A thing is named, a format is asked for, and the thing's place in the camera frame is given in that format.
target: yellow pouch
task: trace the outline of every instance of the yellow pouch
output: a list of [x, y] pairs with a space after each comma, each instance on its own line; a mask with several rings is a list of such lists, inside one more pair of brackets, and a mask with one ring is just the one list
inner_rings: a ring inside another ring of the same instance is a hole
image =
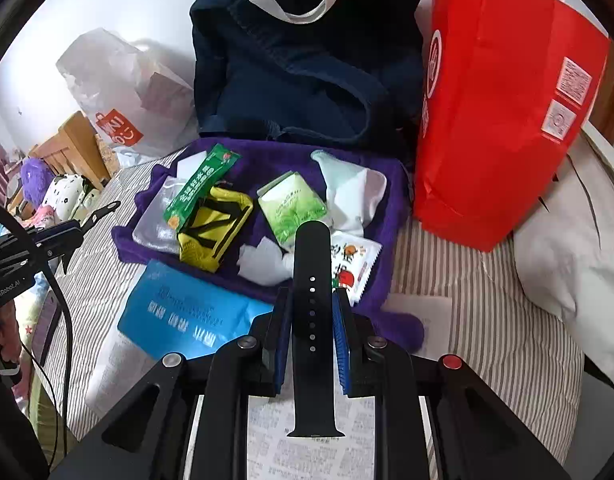
[[212, 187], [209, 196], [196, 203], [187, 225], [178, 233], [180, 261], [216, 272], [253, 209], [248, 195]]

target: green tissue packet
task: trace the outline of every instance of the green tissue packet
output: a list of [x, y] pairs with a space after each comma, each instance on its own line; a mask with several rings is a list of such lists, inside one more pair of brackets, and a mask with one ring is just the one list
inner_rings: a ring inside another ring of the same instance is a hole
[[196, 202], [209, 194], [212, 186], [239, 158], [241, 156], [238, 153], [228, 150], [222, 144], [216, 144], [194, 176], [187, 181], [173, 202], [165, 209], [163, 216], [169, 227], [179, 233], [194, 210]]
[[257, 192], [258, 203], [279, 245], [293, 248], [298, 227], [310, 220], [327, 223], [327, 206], [300, 173], [288, 171]]

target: silver screw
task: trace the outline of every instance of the silver screw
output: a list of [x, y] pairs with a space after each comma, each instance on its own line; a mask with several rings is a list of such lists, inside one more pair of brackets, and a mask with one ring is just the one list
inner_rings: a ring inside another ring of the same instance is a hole
[[367, 338], [367, 344], [372, 348], [385, 348], [387, 346], [387, 339], [378, 335], [372, 335]]
[[240, 339], [238, 339], [238, 346], [242, 349], [246, 350], [247, 348], [254, 348], [256, 346], [256, 338], [251, 335], [244, 335]]
[[183, 358], [180, 356], [180, 354], [174, 353], [167, 354], [162, 358], [162, 364], [165, 368], [176, 368], [182, 361]]

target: purple pillow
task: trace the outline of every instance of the purple pillow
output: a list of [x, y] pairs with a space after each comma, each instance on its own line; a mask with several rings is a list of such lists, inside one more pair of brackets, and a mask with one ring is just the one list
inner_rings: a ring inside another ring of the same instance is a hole
[[45, 161], [31, 156], [23, 162], [20, 178], [23, 181], [24, 199], [31, 202], [34, 209], [38, 209], [55, 174]]

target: striped mattress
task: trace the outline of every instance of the striped mattress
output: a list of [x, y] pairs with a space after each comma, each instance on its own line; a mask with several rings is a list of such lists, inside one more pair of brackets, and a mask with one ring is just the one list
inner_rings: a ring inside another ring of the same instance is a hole
[[[176, 155], [159, 163], [168, 166]], [[128, 222], [135, 211], [133, 197], [148, 187], [154, 164], [121, 170], [114, 176], [99, 204], [120, 200], [120, 208], [85, 237], [67, 275], [58, 274], [73, 318], [67, 422], [77, 439], [98, 421], [85, 405], [87, 383], [104, 336], [140, 267], [118, 260], [111, 228]], [[514, 269], [511, 238], [491, 253], [481, 253], [429, 234], [410, 219], [399, 234], [391, 291], [452, 298], [450, 351], [460, 355], [564, 462], [576, 423], [583, 354], [555, 317], [524, 296]], [[58, 405], [62, 403], [65, 348], [61, 319], [44, 366]]]

